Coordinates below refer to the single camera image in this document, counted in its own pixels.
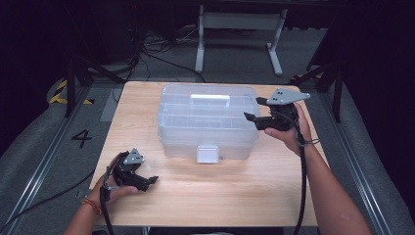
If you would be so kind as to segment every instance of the container lid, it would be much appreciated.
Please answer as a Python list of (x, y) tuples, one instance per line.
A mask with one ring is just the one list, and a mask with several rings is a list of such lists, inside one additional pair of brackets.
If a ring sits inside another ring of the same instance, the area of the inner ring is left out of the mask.
[(253, 143), (257, 130), (244, 112), (259, 116), (255, 98), (255, 90), (248, 86), (168, 84), (159, 105), (159, 138), (176, 142), (201, 142), (203, 138), (208, 144), (215, 142), (208, 139), (215, 138)]

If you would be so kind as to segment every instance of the plastic container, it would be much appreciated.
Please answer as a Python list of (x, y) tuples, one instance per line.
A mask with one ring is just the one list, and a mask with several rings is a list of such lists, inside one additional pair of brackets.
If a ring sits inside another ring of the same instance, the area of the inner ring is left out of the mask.
[(246, 159), (258, 131), (244, 112), (259, 116), (255, 98), (256, 92), (246, 86), (167, 85), (157, 119), (165, 155), (199, 163)]

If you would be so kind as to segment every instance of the finger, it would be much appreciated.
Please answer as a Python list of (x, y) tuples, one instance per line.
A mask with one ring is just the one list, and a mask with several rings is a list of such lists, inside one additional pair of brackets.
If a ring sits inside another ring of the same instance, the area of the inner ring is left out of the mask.
[(138, 192), (138, 189), (136, 187), (125, 186), (125, 187), (120, 187), (116, 190), (113, 190), (111, 196), (113, 199), (116, 199), (118, 197), (136, 194), (137, 192)]
[(268, 127), (264, 130), (264, 132), (265, 132), (265, 134), (267, 134), (269, 136), (272, 136), (276, 139), (282, 140), (281, 131), (279, 131), (277, 129)]
[(297, 114), (299, 114), (299, 118), (303, 118), (304, 117), (304, 110), (302, 109), (302, 106), (299, 105), (298, 103), (294, 103), (294, 106), (296, 106)]

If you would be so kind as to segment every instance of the wooden tabletop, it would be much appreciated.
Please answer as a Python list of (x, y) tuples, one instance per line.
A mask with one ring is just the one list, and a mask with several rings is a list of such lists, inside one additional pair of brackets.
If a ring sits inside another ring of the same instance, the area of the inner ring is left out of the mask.
[[(91, 188), (120, 152), (137, 148), (145, 162), (136, 173), (158, 175), (147, 192), (109, 206), (113, 225), (135, 226), (295, 226), (300, 210), (300, 158), (284, 143), (260, 131), (246, 160), (198, 164), (196, 158), (168, 158), (158, 138), (157, 113), (164, 82), (127, 82), (122, 91)], [(245, 85), (270, 97), (275, 85)], [(293, 86), (284, 88), (298, 90)], [(303, 101), (299, 102), (318, 138)], [(269, 109), (261, 107), (269, 116)], [(316, 145), (322, 154), (321, 145)], [(98, 224), (105, 224), (104, 219)], [(307, 185), (302, 225), (316, 219)]]

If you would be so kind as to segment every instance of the yellow tape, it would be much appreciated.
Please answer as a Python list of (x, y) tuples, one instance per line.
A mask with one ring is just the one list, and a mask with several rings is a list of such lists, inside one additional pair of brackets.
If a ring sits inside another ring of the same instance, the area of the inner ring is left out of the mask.
[[(68, 103), (68, 99), (59, 98), (61, 96), (61, 93), (64, 90), (64, 88), (67, 86), (67, 84), (68, 84), (68, 82), (64, 78), (61, 81), (61, 83), (59, 84), (58, 88), (56, 89), (55, 94), (52, 96), (52, 99), (49, 101), (49, 104), (52, 104), (52, 103), (67, 104)], [(83, 104), (84, 105), (93, 105), (94, 102), (95, 101), (93, 99), (85, 99)]]

